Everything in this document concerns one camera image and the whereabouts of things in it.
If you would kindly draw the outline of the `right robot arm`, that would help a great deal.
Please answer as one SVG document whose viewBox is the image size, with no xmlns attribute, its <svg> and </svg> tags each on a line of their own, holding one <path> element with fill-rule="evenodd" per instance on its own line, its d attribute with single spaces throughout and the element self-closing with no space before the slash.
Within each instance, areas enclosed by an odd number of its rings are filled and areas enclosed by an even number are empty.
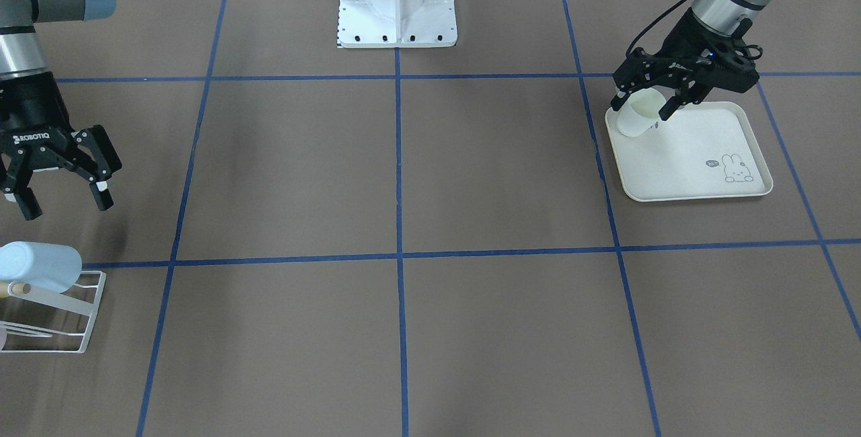
<svg viewBox="0 0 861 437">
<path fill-rule="evenodd" d="M 36 24 L 110 17 L 116 0 L 1 0 L 2 195 L 28 221 L 41 215 L 30 188 L 37 171 L 65 169 L 89 184 L 96 207 L 110 209 L 108 182 L 121 160 L 101 125 L 77 130 L 48 67 Z"/>
</svg>

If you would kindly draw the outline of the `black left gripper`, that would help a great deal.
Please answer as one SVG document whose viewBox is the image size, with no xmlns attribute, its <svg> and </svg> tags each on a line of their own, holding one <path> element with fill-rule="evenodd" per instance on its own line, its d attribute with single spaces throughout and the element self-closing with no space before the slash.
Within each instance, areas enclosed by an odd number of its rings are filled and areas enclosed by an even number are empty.
<svg viewBox="0 0 861 437">
<path fill-rule="evenodd" d="M 611 108 L 618 112 L 642 89 L 666 87 L 673 95 L 659 109 L 668 121 L 686 104 L 699 104 L 713 89 L 745 93 L 759 82 L 755 65 L 759 45 L 748 44 L 743 35 L 753 22 L 743 18 L 735 32 L 725 36 L 709 30 L 688 9 L 670 31 L 657 53 L 630 46 L 622 65 L 612 75 L 616 94 Z"/>
</svg>

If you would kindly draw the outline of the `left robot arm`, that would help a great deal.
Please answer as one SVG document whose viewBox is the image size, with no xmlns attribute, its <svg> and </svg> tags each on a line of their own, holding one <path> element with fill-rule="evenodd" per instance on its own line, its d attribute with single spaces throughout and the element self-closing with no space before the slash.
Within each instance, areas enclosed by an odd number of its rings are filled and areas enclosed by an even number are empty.
<svg viewBox="0 0 861 437">
<path fill-rule="evenodd" d="M 667 120 L 688 104 L 702 103 L 714 89 L 747 93 L 759 82 L 755 63 L 763 50 L 745 42 L 744 35 L 771 1 L 691 0 L 656 53 L 628 46 L 613 73 L 611 109 L 621 110 L 637 91 L 665 87 L 674 91 L 658 110 Z"/>
</svg>

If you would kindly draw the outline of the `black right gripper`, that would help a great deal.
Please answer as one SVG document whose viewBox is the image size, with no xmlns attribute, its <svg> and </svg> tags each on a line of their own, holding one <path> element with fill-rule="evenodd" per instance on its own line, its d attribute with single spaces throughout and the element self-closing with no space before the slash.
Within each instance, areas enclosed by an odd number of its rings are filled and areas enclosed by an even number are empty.
<svg viewBox="0 0 861 437">
<path fill-rule="evenodd" d="M 108 182 L 121 160 L 102 125 L 75 130 L 52 73 L 2 81 L 2 153 L 9 167 L 2 192 L 10 193 L 26 221 L 42 214 L 28 177 L 36 170 L 65 169 L 90 184 L 99 211 L 114 199 Z"/>
</svg>

